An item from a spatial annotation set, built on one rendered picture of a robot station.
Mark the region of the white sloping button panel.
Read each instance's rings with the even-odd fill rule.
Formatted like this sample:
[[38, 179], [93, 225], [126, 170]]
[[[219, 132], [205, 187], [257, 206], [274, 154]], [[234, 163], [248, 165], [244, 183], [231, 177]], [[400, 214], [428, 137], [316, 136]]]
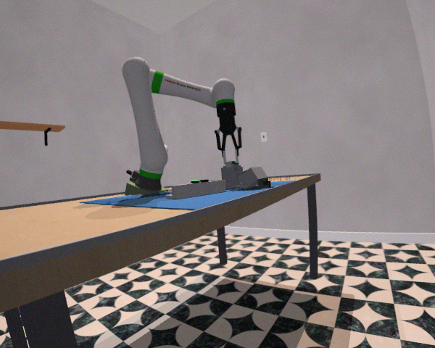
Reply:
[[[238, 177], [238, 180], [243, 186], [243, 188], [238, 190], [254, 190], [254, 189], [263, 189], [265, 187], [273, 188], [271, 187], [270, 181], [268, 181], [268, 177], [261, 167], [251, 167], [248, 170], [245, 170]], [[257, 183], [258, 183], [258, 187], [256, 186]]]

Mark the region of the blue flat mat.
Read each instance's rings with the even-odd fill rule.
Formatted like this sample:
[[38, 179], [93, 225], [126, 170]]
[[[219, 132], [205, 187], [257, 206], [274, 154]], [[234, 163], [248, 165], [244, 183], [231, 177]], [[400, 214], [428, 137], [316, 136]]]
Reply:
[[[226, 191], [214, 194], [206, 194], [201, 196], [193, 196], [182, 199], [163, 199], [160, 196], [151, 196], [150, 194], [144, 195], [127, 195], [126, 197], [135, 200], [130, 201], [120, 197], [107, 198], [106, 200], [91, 200], [90, 202], [79, 202], [86, 204], [104, 204], [124, 207], [145, 207], [145, 208], [157, 208], [157, 209], [170, 209], [170, 210], [197, 210], [203, 207], [209, 207], [214, 204], [226, 202], [232, 199], [236, 199], [242, 196], [257, 193], [271, 188], [261, 188], [254, 190], [238, 190], [243, 189], [243, 186], [237, 188], [227, 188]], [[114, 202], [114, 203], [112, 203]], [[139, 203], [138, 203], [139, 202]]]

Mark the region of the dark table edge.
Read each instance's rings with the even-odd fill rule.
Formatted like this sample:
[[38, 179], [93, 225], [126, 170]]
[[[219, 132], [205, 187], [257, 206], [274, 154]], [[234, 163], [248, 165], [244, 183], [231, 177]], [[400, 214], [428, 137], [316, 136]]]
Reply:
[[[311, 176], [309, 176], [311, 175]], [[290, 183], [286, 183], [280, 186], [276, 186], [273, 188], [266, 189], [264, 191], [259, 191], [257, 193], [253, 193], [250, 195], [242, 196], [236, 199], [232, 199], [226, 202], [221, 202], [219, 204], [214, 204], [208, 207], [203, 207], [201, 209], [193, 210], [190, 212], [185, 212], [179, 215], [174, 215], [171, 217], [163, 218], [160, 220], [155, 220], [149, 223], [144, 223], [140, 225], [135, 225], [130, 228], [124, 228], [118, 231], [113, 231], [109, 233], [104, 233], [98, 236], [92, 236], [86, 239], [81, 239], [77, 241], [71, 241], [65, 244], [60, 244], [56, 246], [47, 247], [44, 249], [39, 249], [32, 252], [26, 252], [23, 254], [14, 255], [11, 257], [5, 257], [0, 259], [0, 273], [5, 273], [11, 270], [16, 270], [19, 268], [27, 267], [29, 265], [34, 265], [40, 262], [45, 262], [48, 260], [53, 260], [58, 257], [63, 257], [69, 254], [74, 254], [76, 252], [82, 252], [87, 249], [92, 249], [94, 247], [100, 247], [105, 244], [110, 244], [112, 242], [120, 241], [123, 239], [127, 239], [133, 236], [137, 236], [143, 233], [147, 233], [150, 231], [154, 231], [160, 228], [167, 227], [169, 225], [174, 225], [176, 223], [180, 223], [186, 220], [190, 220], [192, 218], [197, 218], [202, 215], [209, 214], [211, 212], [215, 212], [221, 209], [224, 209], [226, 207], [233, 206], [235, 204], [239, 204], [245, 201], [248, 201], [250, 199], [257, 198], [259, 196], [263, 196], [266, 194], [269, 194], [271, 192], [284, 189], [288, 186], [292, 186], [296, 183], [300, 183], [302, 181], [314, 178], [316, 176], [319, 176], [320, 173], [314, 173], [314, 174], [303, 174], [303, 175], [282, 175], [282, 176], [270, 176], [268, 178], [285, 178], [285, 177], [297, 177], [297, 176], [309, 176], [303, 179], [299, 179], [297, 181], [293, 181]], [[53, 204], [58, 202], [68, 202], [68, 201], [75, 201], [75, 200], [81, 200], [81, 199], [92, 199], [97, 197], [103, 197], [103, 196], [114, 196], [118, 194], [125, 194], [124, 192], [118, 192], [118, 193], [112, 193], [112, 194], [101, 194], [101, 195], [95, 195], [95, 196], [84, 196], [84, 197], [78, 197], [78, 198], [72, 198], [72, 199], [60, 199], [60, 200], [54, 200], [54, 201], [48, 201], [48, 202], [37, 202], [37, 203], [30, 203], [30, 204], [19, 204], [19, 205], [13, 205], [13, 206], [7, 206], [7, 207], [0, 207], [0, 210], [8, 210], [8, 209], [14, 209], [14, 208], [20, 208], [20, 207], [31, 207], [36, 205], [42, 205], [42, 204]]]

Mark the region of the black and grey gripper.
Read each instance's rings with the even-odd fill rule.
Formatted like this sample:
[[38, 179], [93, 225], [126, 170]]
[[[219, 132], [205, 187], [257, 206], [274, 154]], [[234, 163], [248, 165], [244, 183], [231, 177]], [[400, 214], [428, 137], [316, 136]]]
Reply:
[[[217, 149], [222, 151], [223, 161], [224, 165], [226, 163], [226, 157], [225, 157], [225, 142], [226, 142], [226, 136], [231, 135], [233, 139], [233, 144], [235, 146], [235, 153], [236, 153], [236, 163], [239, 163], [238, 155], [239, 155], [239, 149], [241, 148], [241, 127], [236, 127], [235, 125], [235, 118], [233, 115], [224, 115], [219, 118], [220, 120], [220, 127], [218, 130], [215, 130], [216, 139], [217, 139]], [[238, 131], [238, 138], [239, 138], [239, 145], [237, 146], [236, 140], [234, 137], [234, 131], [237, 129]], [[222, 148], [220, 146], [220, 131], [223, 133], [223, 142], [222, 142]]]

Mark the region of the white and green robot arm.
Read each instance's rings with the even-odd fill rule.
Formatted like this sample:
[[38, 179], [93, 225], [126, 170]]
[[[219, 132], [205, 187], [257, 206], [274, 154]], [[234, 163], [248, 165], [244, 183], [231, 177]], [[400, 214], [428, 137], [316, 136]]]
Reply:
[[[123, 77], [128, 89], [136, 121], [141, 165], [129, 171], [130, 181], [147, 190], [161, 190], [161, 177], [167, 164], [168, 147], [164, 145], [154, 111], [152, 93], [190, 99], [217, 108], [217, 116], [236, 115], [234, 84], [226, 78], [217, 80], [213, 88], [189, 83], [149, 69], [140, 57], [132, 57], [123, 65]], [[151, 80], [150, 80], [151, 78]]]

